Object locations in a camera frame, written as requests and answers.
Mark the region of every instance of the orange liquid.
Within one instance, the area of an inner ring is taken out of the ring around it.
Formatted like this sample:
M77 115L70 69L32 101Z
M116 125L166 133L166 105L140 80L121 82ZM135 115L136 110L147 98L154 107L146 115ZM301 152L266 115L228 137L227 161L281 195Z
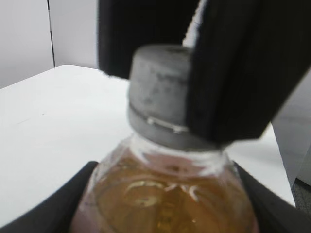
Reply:
M146 167L128 149L119 152L86 191L71 233L259 232L230 166L218 176L180 178Z

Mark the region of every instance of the gray bottle cap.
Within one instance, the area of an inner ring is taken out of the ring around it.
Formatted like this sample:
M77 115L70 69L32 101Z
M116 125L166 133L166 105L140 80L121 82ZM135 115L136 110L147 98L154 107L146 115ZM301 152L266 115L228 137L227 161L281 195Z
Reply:
M186 126L191 48L151 45L137 50L132 64L128 118L141 136L180 150L214 150Z

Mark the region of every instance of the gray floor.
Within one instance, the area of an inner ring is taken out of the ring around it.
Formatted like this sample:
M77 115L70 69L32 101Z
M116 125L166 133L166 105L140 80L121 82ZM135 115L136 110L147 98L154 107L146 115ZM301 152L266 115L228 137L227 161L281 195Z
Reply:
M311 186L296 179L292 187L296 208L305 212L311 218Z

